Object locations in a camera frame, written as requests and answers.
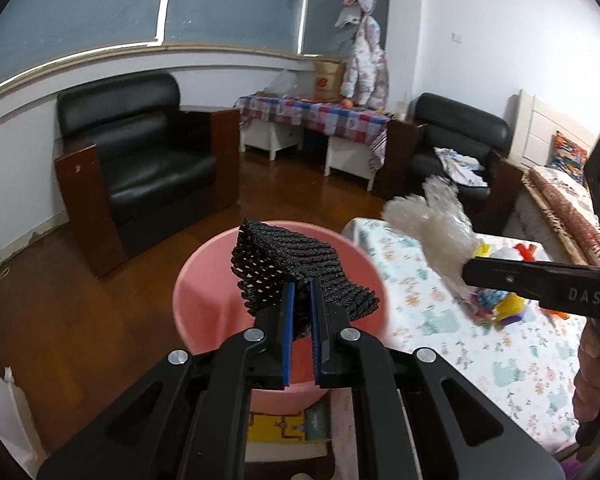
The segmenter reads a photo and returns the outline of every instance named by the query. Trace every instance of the leather sofa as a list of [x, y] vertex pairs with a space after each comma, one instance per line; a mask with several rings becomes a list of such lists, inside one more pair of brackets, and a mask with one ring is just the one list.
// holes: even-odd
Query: leather sofa
[[391, 121], [387, 136], [384, 167], [376, 176], [379, 183], [386, 182], [387, 186], [374, 188], [376, 195], [390, 199], [397, 194], [422, 194], [422, 183], [428, 176], [446, 176], [433, 148], [452, 148], [475, 157], [485, 168], [479, 174], [487, 187], [458, 186], [458, 197], [474, 230], [502, 232], [513, 211], [523, 174], [522, 168], [506, 159], [512, 132], [503, 119], [424, 93], [414, 104], [413, 117]]
[[62, 91], [58, 123], [58, 183], [97, 276], [238, 199], [238, 111], [181, 109], [168, 73]]

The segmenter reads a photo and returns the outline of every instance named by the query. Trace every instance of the black mesh fruit net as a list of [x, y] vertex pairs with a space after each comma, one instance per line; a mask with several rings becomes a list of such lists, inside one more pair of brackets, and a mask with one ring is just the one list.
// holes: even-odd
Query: black mesh fruit net
[[294, 339], [309, 333], [309, 280], [320, 278], [324, 301], [347, 309], [349, 319], [361, 319], [378, 309], [372, 290], [351, 283], [335, 249], [326, 242], [260, 222], [245, 220], [231, 258], [232, 271], [252, 316], [279, 304], [285, 281], [296, 282]]

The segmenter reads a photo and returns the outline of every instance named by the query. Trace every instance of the colorful cushion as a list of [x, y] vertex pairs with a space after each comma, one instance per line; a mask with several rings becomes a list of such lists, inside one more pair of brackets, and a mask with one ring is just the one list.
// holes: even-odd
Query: colorful cushion
[[584, 185], [582, 169], [587, 161], [587, 150], [567, 139], [560, 132], [554, 135], [554, 145], [548, 168], [563, 171], [578, 184]]

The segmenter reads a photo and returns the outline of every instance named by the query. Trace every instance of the plastic bucket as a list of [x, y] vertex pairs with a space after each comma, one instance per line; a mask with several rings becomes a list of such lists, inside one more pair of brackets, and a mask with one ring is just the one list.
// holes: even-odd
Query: plastic bucket
[[[267, 223], [302, 233], [330, 244], [338, 252], [347, 277], [368, 286], [380, 299], [380, 308], [371, 316], [353, 322], [360, 330], [375, 336], [384, 327], [385, 291], [376, 268], [350, 240], [323, 227], [293, 221]], [[212, 238], [194, 252], [184, 264], [173, 291], [173, 317], [180, 337], [192, 354], [217, 349], [229, 336], [253, 326], [231, 271], [231, 252], [238, 228]], [[311, 338], [295, 341], [291, 352], [291, 385], [283, 391], [254, 390], [251, 411], [288, 415], [319, 400], [326, 390], [314, 384]]]

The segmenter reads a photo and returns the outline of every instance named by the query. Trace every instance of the metal screw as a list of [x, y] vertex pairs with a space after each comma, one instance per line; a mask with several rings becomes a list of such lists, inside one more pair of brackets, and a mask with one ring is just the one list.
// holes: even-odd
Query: metal screw
[[340, 331], [340, 337], [343, 338], [344, 341], [357, 341], [360, 339], [360, 331], [352, 327], [343, 328]]
[[189, 354], [184, 350], [174, 350], [170, 352], [167, 359], [172, 365], [183, 365], [189, 359]]
[[262, 341], [264, 338], [264, 332], [259, 328], [250, 328], [244, 333], [244, 338], [252, 343], [255, 343], [256, 341]]
[[436, 353], [431, 348], [421, 348], [416, 352], [416, 357], [423, 363], [432, 363], [436, 360]]

